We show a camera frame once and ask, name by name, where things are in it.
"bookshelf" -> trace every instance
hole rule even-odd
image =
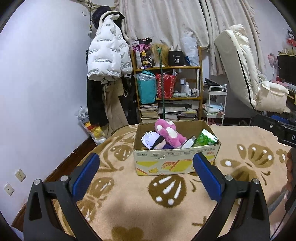
[[[166,101],[174,101],[174,100],[199,100],[199,109],[198,109],[198,119],[201,120],[202,118],[202,92],[203,92],[203,85],[202,85],[202,51],[201,47],[198,48],[198,54],[199,54],[199,60],[200,60],[200,65],[199,66],[168,66],[168,67],[163,67],[163,70],[165,69],[195,69],[195,81],[196,81],[196,89],[199,89],[200,91],[200,96],[199,97],[172,97],[169,99],[165,99]],[[136,57],[133,52],[133,49],[131,48],[131,60],[132,60],[132,65],[133,65],[133,74],[137,74],[144,69],[137,69],[137,64],[136,64]],[[157,71],[160,70],[160,67],[153,67],[153,68],[147,68],[145,70],[150,70],[150,71]],[[135,79],[135,85],[136,85],[136,95],[137,95],[137,105],[138,105],[138,111],[139,111],[139,116],[141,118],[141,113],[140,113],[140,98],[139,98],[139,92],[138,92],[138,84],[137,84],[137,79]],[[156,98],[155,102],[158,103],[162,101],[160,98]]]

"folded beige floor chair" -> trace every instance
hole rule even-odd
[[[266,81],[255,65],[244,27],[234,25],[216,39],[231,90],[244,104],[257,111],[283,113],[289,91]]]

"black box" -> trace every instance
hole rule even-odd
[[[184,66],[184,55],[181,50],[174,50],[168,52],[169,66]]]

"pink plush toy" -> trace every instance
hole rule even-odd
[[[158,119],[154,128],[159,135],[165,138],[166,143],[174,148],[180,148],[187,140],[176,131],[176,126],[172,121]]]

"finger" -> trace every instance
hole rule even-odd
[[[293,176],[292,176],[291,172],[287,172],[287,179],[288,179],[289,182],[293,181]]]
[[[291,158],[289,158],[287,160],[286,166],[287,166],[288,172],[292,172],[293,163],[292,163],[292,159]]]
[[[289,150],[289,152],[287,154],[287,158],[292,158],[291,150],[292,150],[292,148]]]
[[[286,185],[286,188],[287,190],[289,190],[290,192],[292,191],[292,183],[291,182],[287,182],[287,185]]]

